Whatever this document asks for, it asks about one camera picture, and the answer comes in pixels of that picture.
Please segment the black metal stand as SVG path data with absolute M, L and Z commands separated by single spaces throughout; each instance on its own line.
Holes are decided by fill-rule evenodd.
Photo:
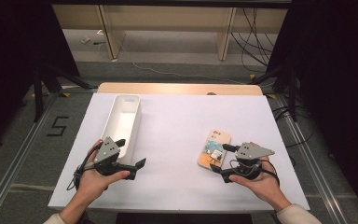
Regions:
M 63 77 L 85 90 L 96 89 L 95 85 L 90 85 L 79 78 L 78 70 L 76 70 L 75 73 L 70 73 L 65 69 L 60 68 L 58 65 L 39 60 L 34 66 L 34 122 L 41 120 L 41 117 L 44 114 L 45 105 L 42 85 L 45 85 L 49 92 L 60 93 L 62 91 L 62 84 L 59 82 L 58 77 Z
M 288 89 L 288 113 L 294 122 L 296 118 L 296 70 L 290 63 L 283 63 L 276 68 L 267 71 L 261 77 L 250 81 L 250 85 L 258 85 L 269 78 L 275 77 L 272 89 L 276 92 L 283 92 Z

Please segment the person's right hand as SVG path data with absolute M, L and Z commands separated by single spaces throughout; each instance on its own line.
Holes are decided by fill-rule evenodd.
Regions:
M 231 175 L 229 179 L 251 190 L 260 200 L 268 203 L 276 212 L 280 212 L 290 206 L 290 201 L 281 191 L 277 179 L 269 173 L 274 172 L 274 168 L 269 162 L 268 157 L 262 157 L 262 166 L 266 173 L 261 173 L 256 179 L 249 180 L 243 176 Z

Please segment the black curtain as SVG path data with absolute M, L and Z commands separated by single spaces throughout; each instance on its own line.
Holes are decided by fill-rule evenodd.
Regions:
M 358 197 L 358 0 L 291 0 L 269 66 L 284 63 Z
M 79 72 L 50 0 L 0 0 L 0 135 L 34 73 L 47 79 Z

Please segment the aluminium floor rail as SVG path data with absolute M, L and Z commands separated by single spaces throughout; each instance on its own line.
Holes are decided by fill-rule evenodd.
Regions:
M 16 154 L 12 157 L 10 165 L 7 167 L 5 174 L 0 180 L 0 207 L 2 206 L 3 201 L 5 200 L 9 190 L 16 179 L 23 163 L 25 162 L 31 147 L 34 144 L 35 139 L 40 133 L 41 128 L 43 127 L 46 117 L 52 105 L 55 103 L 56 99 L 59 97 L 58 93 L 51 93 L 44 104 L 42 104 L 42 112 L 37 116 L 37 119 L 33 121 L 32 126 L 27 133 L 26 137 L 23 139 L 21 146 L 16 151 Z
M 301 154 L 303 161 L 307 166 L 312 183 L 318 190 L 317 193 L 306 193 L 308 202 L 311 198 L 319 198 L 323 201 L 324 208 L 328 212 L 333 224 L 349 224 L 337 197 L 334 195 L 326 177 L 324 176 L 322 167 L 319 165 L 315 155 L 310 149 L 308 138 L 303 134 L 298 123 L 292 120 L 288 111 L 283 112 L 282 117 L 285 120 L 292 137 L 294 138 L 294 143 L 292 145 L 287 145 L 286 147 L 295 147 L 298 149 L 298 152 Z

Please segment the person's left hand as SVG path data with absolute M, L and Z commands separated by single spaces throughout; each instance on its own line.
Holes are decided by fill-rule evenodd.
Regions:
M 80 177 L 79 187 L 73 197 L 77 202 L 92 203 L 112 184 L 124 179 L 129 171 L 120 171 L 113 175 L 101 175 L 95 169 L 87 170 Z

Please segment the white plastic storage box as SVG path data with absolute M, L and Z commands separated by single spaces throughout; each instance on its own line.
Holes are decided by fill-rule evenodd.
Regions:
M 103 129 L 102 139 L 106 137 L 114 141 L 125 139 L 125 145 L 120 147 L 117 159 L 120 163 L 131 164 L 141 117 L 139 95 L 119 94 L 115 97 Z

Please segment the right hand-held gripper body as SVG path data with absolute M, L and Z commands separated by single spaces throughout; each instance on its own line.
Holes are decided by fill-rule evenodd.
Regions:
M 262 171 L 262 157 L 275 154 L 275 151 L 261 147 L 255 143 L 242 143 L 235 153 L 236 167 L 231 167 L 235 175 L 243 176 L 247 179 L 257 178 Z

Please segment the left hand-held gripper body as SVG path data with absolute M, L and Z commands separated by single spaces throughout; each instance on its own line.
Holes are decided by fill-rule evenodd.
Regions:
M 116 145 L 116 141 L 106 137 L 94 159 L 94 168 L 105 176 L 125 171 L 126 167 L 117 161 L 119 153 L 120 147 Z

